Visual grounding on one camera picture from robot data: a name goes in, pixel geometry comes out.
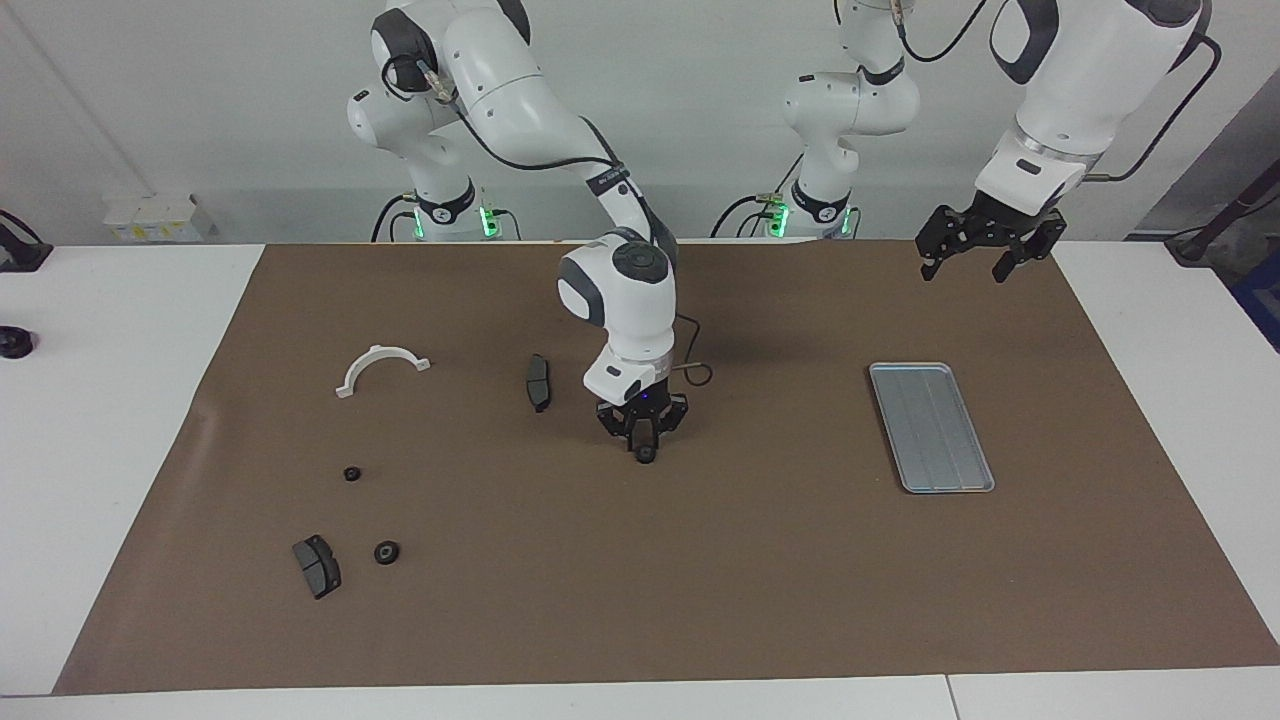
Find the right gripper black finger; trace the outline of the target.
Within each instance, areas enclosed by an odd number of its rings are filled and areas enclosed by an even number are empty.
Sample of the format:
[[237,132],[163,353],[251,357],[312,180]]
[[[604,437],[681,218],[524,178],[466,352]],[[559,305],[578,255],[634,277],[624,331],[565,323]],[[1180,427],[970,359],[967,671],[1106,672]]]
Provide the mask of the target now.
[[666,409],[652,420],[652,448],[654,452],[660,447],[660,438],[675,432],[689,413],[687,398],[671,398]]
[[596,405],[596,419],[604,429],[613,437],[626,441],[627,451],[635,455],[641,443],[635,439],[635,427],[637,424],[637,410],[631,404],[616,406],[608,402]]

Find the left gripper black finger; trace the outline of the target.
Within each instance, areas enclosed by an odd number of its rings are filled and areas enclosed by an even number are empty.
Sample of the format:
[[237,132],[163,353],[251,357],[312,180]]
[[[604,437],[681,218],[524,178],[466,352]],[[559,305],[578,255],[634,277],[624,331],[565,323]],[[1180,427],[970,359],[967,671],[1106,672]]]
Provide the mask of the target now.
[[969,251],[965,223],[966,214],[951,206],[940,205],[932,211],[915,237],[923,281],[933,281],[947,259]]
[[996,283],[1004,283],[1019,266],[1044,260],[1068,227],[1062,215],[1047,215],[1025,238],[1010,237],[1007,249],[992,268]]

